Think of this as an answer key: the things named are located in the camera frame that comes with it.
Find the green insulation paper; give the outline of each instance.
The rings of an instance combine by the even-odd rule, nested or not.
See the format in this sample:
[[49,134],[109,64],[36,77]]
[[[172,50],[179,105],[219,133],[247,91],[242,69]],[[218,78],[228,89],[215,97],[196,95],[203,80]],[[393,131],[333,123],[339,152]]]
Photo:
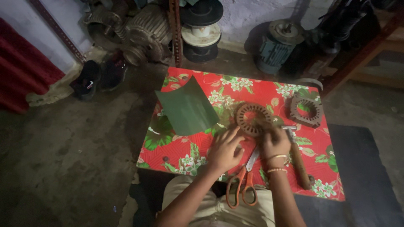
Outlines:
[[156,91],[156,95],[177,135],[203,132],[219,122],[216,111],[193,76],[179,89]]

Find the bracelet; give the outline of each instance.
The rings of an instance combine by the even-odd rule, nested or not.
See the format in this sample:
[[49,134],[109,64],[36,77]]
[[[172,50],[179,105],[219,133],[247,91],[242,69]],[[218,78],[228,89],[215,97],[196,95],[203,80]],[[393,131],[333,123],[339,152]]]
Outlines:
[[285,172],[288,172],[288,171],[285,170],[284,168],[275,168],[275,169],[270,169],[270,170],[268,170],[267,173],[275,172],[275,171],[285,171]]
[[289,157],[287,155],[282,155],[282,154],[278,154],[278,155],[275,155],[273,157],[270,157],[270,158],[268,158],[267,161],[269,161],[269,160],[271,160],[273,158],[280,158],[280,157],[285,158],[285,161],[283,162],[284,165],[286,165],[286,164],[288,164],[290,162]]

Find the orange scissors handle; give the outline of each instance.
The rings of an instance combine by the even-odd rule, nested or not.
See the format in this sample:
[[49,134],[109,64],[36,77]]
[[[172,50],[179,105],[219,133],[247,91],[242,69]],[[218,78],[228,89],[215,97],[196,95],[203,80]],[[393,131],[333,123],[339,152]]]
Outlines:
[[[249,189],[249,188],[251,188],[252,192],[254,193],[254,200],[251,203],[247,202],[245,199],[245,194],[247,192],[247,189]],[[253,185],[253,172],[252,171],[247,173],[246,187],[243,190],[243,201],[245,204],[247,204],[249,206],[253,206],[253,205],[257,204],[257,202],[258,202],[257,191],[255,190],[255,187]]]
[[[235,175],[234,177],[232,177],[232,178],[229,180],[228,184],[227,184],[227,189],[226,189],[226,202],[227,202],[227,204],[229,205],[229,207],[230,207],[231,209],[235,209],[235,208],[238,206],[238,194],[240,193],[240,187],[241,187],[241,184],[242,184],[242,182],[243,182],[244,175],[246,174],[246,171],[247,171],[247,168],[246,168],[245,166],[243,166],[243,167],[241,168],[241,171],[240,171],[237,175]],[[231,183],[233,182],[233,180],[236,180],[236,179],[238,179],[237,191],[236,191],[236,193],[235,193],[235,201],[236,201],[236,203],[235,203],[234,205],[232,205],[232,204],[230,204],[230,201],[229,201],[230,186],[231,186]]]

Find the scissor blade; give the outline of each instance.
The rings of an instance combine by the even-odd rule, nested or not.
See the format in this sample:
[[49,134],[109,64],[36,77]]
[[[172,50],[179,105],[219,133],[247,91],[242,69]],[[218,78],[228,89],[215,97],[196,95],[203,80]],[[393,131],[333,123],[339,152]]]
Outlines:
[[258,149],[258,146],[257,146],[254,149],[254,152],[252,153],[250,159],[247,162],[246,169],[247,169],[248,172],[250,172],[252,170],[253,165],[254,165],[255,161],[257,160],[258,156],[259,156],[259,149]]

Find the concrete floor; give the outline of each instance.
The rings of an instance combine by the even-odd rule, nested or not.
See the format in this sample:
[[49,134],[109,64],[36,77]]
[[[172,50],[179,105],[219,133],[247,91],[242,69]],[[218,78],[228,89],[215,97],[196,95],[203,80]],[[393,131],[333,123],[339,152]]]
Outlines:
[[[227,50],[183,68],[278,79]],[[0,113],[0,226],[117,226],[166,69],[130,68],[117,90],[89,102],[70,96],[23,116]],[[356,82],[322,100],[328,123],[370,128],[402,207],[403,100],[403,91]]]

